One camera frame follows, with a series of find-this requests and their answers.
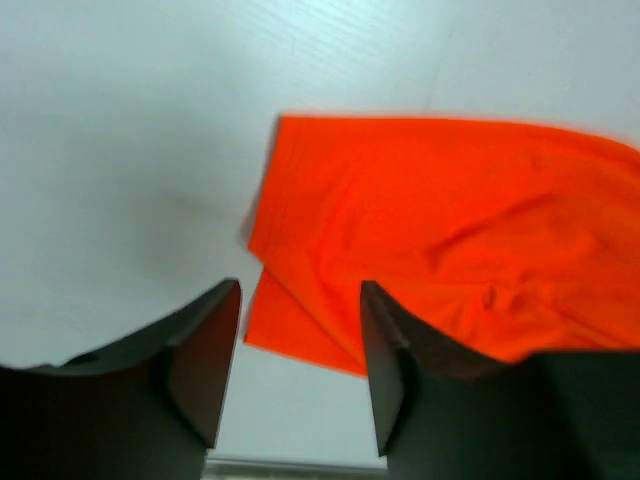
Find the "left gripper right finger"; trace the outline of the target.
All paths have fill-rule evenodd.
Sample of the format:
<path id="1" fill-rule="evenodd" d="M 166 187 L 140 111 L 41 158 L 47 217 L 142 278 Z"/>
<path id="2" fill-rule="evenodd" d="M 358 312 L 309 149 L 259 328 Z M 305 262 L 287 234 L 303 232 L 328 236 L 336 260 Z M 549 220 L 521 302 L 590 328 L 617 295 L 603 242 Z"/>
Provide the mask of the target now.
<path id="1" fill-rule="evenodd" d="M 365 281 L 360 316 L 378 451 L 393 479 L 635 479 L 639 354 L 483 355 Z"/>

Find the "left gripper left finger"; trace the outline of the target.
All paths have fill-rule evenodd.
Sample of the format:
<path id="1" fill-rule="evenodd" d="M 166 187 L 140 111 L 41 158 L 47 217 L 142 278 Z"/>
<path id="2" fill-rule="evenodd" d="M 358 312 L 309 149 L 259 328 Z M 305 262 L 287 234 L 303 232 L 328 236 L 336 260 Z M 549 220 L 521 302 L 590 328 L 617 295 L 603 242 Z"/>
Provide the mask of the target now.
<path id="1" fill-rule="evenodd" d="M 215 447 L 239 324 L 225 279 L 60 366 L 1 370 L 5 479 L 198 479 Z"/>

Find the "orange shorts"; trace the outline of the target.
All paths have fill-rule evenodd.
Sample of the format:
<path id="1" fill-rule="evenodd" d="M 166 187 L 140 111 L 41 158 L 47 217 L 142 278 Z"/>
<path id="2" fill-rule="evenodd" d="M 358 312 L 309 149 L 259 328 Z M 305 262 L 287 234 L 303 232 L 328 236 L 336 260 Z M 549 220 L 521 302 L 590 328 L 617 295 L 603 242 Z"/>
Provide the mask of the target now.
<path id="1" fill-rule="evenodd" d="M 285 115 L 248 247 L 246 343 L 322 367 L 365 371 L 365 280 L 505 362 L 639 345 L 639 154 L 608 138 Z"/>

